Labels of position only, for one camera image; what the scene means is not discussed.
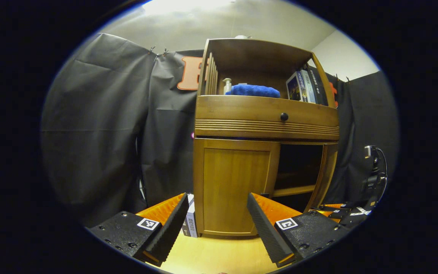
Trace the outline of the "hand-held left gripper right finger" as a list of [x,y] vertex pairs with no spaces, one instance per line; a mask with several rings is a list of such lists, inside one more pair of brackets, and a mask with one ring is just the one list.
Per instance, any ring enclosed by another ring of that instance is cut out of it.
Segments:
[[248,194],[247,209],[277,267],[318,255],[350,231],[318,210],[301,213],[259,194]]

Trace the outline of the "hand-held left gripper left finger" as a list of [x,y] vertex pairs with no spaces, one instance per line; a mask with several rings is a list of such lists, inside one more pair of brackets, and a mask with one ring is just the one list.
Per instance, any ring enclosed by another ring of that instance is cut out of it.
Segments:
[[179,194],[139,213],[118,212],[89,230],[121,253],[160,267],[181,232],[188,210],[188,195]]

